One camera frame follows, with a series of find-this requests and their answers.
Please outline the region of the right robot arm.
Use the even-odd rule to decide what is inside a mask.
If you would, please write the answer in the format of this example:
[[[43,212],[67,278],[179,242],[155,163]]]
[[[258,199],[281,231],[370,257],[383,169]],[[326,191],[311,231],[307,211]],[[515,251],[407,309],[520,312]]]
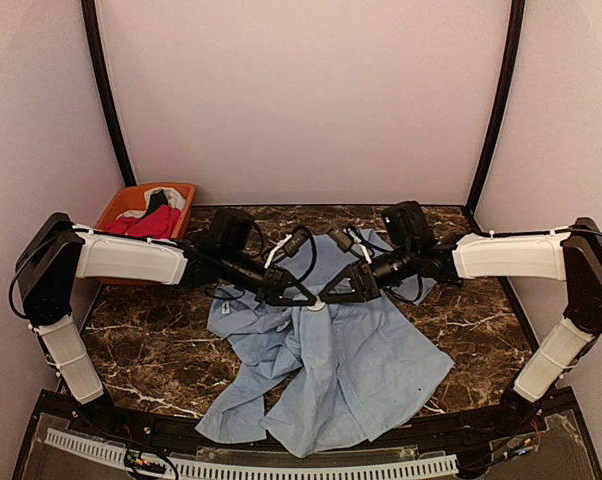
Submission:
[[[419,203],[382,211],[393,245],[371,260],[346,266],[320,293],[325,303],[363,303],[419,275],[439,283],[502,278],[531,317],[540,344],[491,413],[502,434],[515,432],[551,386],[602,334],[602,232],[588,217],[532,232],[462,233],[438,240]]]

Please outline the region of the light blue shirt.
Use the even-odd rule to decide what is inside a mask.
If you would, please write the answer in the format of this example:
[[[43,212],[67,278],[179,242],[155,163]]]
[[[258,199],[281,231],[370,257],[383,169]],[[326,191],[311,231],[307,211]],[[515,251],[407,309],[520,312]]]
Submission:
[[[225,444],[273,437],[298,457],[402,425],[453,367],[387,297],[286,308],[222,286],[207,327],[230,343],[240,368],[199,433]]]

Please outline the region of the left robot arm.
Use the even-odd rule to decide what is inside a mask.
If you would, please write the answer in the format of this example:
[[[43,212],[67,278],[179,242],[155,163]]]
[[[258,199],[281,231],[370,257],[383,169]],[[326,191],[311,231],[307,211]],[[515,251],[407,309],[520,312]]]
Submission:
[[[270,306],[313,305],[316,297],[303,276],[246,253],[255,227],[248,212],[225,207],[190,239],[134,238],[55,212],[29,241],[8,287],[10,308],[28,323],[46,362],[84,405],[82,417],[98,434],[115,435],[122,415],[103,399],[108,392],[80,335],[85,322],[73,317],[74,301],[89,309],[102,280],[112,279],[190,288],[225,281]]]

